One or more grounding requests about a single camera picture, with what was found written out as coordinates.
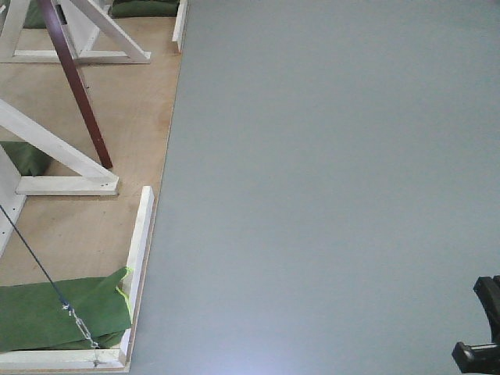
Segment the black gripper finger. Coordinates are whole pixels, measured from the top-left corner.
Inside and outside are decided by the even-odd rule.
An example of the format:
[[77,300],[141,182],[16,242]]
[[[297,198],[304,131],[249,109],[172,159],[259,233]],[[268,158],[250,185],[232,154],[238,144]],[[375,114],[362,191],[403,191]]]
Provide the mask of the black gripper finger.
[[491,329],[491,340],[499,343],[499,275],[479,277],[473,287],[485,311]]
[[459,341],[452,358],[461,373],[499,374],[499,344],[466,345]]

